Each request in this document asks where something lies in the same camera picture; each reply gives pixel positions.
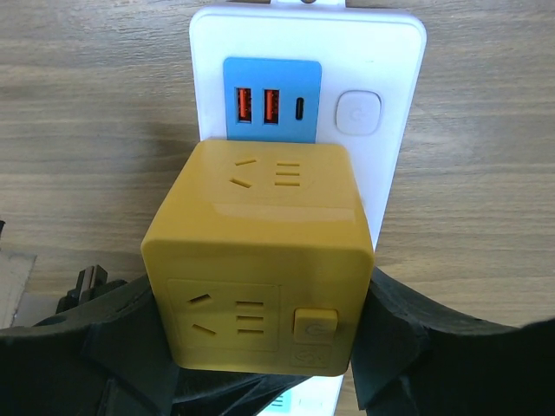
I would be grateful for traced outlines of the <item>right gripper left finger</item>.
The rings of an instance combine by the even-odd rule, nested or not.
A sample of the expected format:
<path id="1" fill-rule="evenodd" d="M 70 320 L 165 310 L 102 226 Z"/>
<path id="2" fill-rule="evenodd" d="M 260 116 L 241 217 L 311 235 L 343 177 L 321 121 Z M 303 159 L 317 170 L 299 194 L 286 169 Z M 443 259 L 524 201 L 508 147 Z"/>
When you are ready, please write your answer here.
<path id="1" fill-rule="evenodd" d="M 301 382 L 179 367 L 145 278 L 1 333 L 4 415 L 256 415 Z"/>

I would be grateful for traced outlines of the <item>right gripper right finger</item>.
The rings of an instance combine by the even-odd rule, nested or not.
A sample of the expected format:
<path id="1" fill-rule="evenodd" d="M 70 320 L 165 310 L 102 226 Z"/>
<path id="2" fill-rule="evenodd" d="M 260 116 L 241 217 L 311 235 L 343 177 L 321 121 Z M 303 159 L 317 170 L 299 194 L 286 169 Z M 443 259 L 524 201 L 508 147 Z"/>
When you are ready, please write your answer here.
<path id="1" fill-rule="evenodd" d="M 374 269 L 351 356 L 368 415 L 552 415 L 554 320 L 515 328 Z"/>

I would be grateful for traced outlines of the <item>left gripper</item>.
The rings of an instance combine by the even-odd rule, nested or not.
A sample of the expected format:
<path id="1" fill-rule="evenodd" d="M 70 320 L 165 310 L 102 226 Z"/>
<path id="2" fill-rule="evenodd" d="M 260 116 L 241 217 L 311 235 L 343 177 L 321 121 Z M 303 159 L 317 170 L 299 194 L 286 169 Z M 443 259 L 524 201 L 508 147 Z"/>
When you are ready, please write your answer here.
<path id="1" fill-rule="evenodd" d="M 59 314 L 73 309 L 125 284 L 123 279 L 108 281 L 108 273 L 100 265 L 89 266 L 80 271 L 75 287 L 58 301 L 55 312 Z"/>

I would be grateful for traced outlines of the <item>yellow cube socket adapter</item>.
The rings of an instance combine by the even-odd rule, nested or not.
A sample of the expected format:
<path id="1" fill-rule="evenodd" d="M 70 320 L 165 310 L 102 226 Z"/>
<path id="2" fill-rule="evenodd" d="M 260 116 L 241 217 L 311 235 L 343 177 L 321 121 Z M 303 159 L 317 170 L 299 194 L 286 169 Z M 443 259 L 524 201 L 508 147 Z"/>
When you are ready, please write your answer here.
<path id="1" fill-rule="evenodd" d="M 374 250 L 342 146 L 200 142 L 141 254 L 180 367 L 346 371 Z"/>

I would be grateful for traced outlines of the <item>white power strip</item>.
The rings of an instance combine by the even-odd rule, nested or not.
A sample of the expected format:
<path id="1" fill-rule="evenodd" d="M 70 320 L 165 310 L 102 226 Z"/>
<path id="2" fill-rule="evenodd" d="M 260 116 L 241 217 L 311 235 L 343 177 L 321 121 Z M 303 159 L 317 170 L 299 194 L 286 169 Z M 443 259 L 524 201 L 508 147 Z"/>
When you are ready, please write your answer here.
<path id="1" fill-rule="evenodd" d="M 189 36 L 199 137 L 344 146 L 377 240 L 424 24 L 344 1 L 230 1 L 198 10 Z"/>

